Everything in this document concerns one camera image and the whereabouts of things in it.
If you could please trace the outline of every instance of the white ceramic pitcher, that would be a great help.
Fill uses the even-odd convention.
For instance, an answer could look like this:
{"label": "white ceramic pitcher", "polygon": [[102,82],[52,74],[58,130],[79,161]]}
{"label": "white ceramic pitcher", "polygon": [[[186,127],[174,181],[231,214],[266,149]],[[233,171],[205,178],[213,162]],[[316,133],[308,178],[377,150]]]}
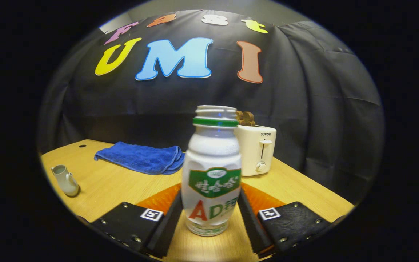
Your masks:
{"label": "white ceramic pitcher", "polygon": [[78,194],[79,185],[75,179],[73,179],[72,173],[69,173],[64,165],[59,164],[55,167],[52,167],[51,171],[55,175],[61,190],[66,195],[73,197]]}

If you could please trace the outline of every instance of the bottle label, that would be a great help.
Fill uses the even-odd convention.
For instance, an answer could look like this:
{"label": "bottle label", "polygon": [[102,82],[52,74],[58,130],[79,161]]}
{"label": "bottle label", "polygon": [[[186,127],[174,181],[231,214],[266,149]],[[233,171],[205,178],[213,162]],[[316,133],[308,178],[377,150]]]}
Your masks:
{"label": "bottle label", "polygon": [[205,198],[216,198],[238,189],[240,175],[240,169],[227,170],[223,167],[207,171],[191,170],[188,185]]}

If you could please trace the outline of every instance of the folded towel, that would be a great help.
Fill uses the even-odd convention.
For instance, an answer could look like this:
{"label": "folded towel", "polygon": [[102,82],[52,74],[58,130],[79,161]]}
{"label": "folded towel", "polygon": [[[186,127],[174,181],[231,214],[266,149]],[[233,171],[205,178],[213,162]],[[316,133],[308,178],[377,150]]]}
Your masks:
{"label": "folded towel", "polygon": [[117,142],[110,148],[98,151],[94,159],[105,159],[137,172],[156,175],[177,172],[183,162],[183,155],[179,146],[157,149]]}

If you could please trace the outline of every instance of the white toaster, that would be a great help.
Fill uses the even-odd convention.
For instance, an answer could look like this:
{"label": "white toaster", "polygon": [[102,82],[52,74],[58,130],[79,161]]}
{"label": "white toaster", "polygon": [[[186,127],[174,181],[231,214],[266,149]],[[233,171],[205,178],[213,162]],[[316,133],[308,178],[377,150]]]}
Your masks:
{"label": "white toaster", "polygon": [[240,145],[242,176],[264,174],[271,168],[276,129],[266,126],[241,126],[234,129]]}

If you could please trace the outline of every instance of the bottle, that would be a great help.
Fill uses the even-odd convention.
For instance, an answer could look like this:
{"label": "bottle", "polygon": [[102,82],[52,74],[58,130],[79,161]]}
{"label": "bottle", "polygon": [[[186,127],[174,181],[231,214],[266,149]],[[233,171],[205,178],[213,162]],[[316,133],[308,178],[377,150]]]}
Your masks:
{"label": "bottle", "polygon": [[188,229],[205,237],[228,226],[240,194],[241,157],[236,109],[198,106],[183,163],[181,195]]}

